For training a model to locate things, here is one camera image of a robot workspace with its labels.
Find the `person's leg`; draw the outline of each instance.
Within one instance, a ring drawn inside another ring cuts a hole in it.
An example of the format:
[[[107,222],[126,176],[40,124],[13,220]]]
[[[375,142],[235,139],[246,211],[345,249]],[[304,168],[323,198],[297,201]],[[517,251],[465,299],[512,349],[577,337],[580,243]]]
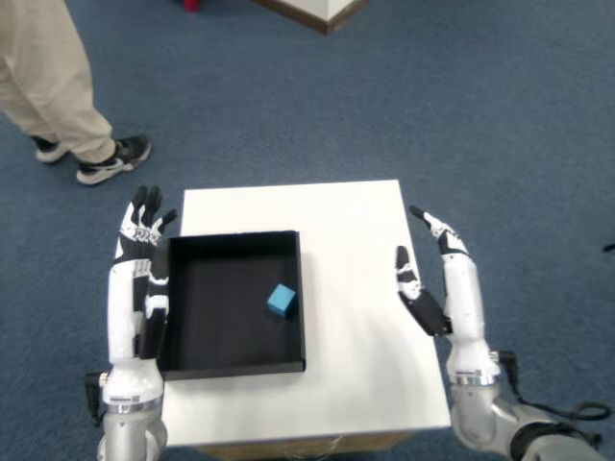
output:
[[[53,163],[68,152],[51,130],[49,124],[21,92],[12,78],[11,70],[0,55],[0,110],[37,145],[37,159]]]
[[[46,122],[47,134],[54,133],[79,161],[110,158],[115,151],[111,125],[93,106],[86,51],[63,0],[0,3],[10,10],[5,64]]]

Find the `shoe sole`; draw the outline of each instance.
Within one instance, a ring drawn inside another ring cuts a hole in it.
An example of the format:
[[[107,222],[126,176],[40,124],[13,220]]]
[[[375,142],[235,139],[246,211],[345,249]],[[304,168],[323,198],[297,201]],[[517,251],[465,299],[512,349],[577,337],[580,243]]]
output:
[[[36,157],[38,161],[41,161],[42,163],[47,163],[49,165],[51,163],[57,162],[62,157],[64,157],[66,154],[68,154],[68,149],[63,148],[61,146],[61,148],[58,149],[57,152],[53,152],[53,153],[37,151]]]
[[[130,163],[126,163],[121,168],[116,168],[113,170],[102,170],[97,172],[94,175],[84,175],[81,171],[77,171],[77,181],[81,184],[85,185],[95,185],[100,182],[104,182],[106,180],[110,180],[115,175],[119,175],[122,172],[133,171],[137,168],[141,163],[143,163],[150,156],[150,152],[152,152],[152,144],[150,143],[147,146],[145,152],[139,157],[137,160],[134,160]]]

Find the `red object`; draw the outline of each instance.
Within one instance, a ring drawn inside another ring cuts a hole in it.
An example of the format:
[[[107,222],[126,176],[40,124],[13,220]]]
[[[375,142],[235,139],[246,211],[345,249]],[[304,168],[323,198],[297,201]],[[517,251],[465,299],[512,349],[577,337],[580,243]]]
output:
[[[187,12],[197,12],[199,10],[199,0],[184,0],[184,10]]]

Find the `white table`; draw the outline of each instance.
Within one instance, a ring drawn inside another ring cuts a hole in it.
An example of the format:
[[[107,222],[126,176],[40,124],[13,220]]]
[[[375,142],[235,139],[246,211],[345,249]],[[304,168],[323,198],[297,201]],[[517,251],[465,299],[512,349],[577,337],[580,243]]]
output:
[[[282,230],[300,232],[306,371],[166,382],[169,445],[450,425],[433,342],[397,295],[397,245],[413,256],[398,182],[185,192],[182,235]]]

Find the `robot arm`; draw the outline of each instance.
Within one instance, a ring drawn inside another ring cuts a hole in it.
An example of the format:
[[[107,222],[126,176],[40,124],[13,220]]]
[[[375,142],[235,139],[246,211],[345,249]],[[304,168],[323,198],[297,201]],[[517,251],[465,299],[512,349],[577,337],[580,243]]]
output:
[[[500,365],[510,372],[516,362],[510,352],[490,351],[484,339],[477,267],[450,226],[415,206],[410,211],[438,241],[447,301],[442,311],[418,280],[404,247],[397,250],[399,295],[427,334],[446,335],[451,341],[446,368],[456,437],[469,449],[497,452],[515,461],[603,461],[585,434],[573,426],[557,423],[535,406],[509,404],[499,397]]]
[[[160,202],[156,187],[139,188],[124,215],[109,275],[112,369],[101,380],[107,411],[98,448],[101,461],[157,460],[166,444],[156,359],[168,313],[168,274],[166,252],[158,244],[177,213],[155,220]]]

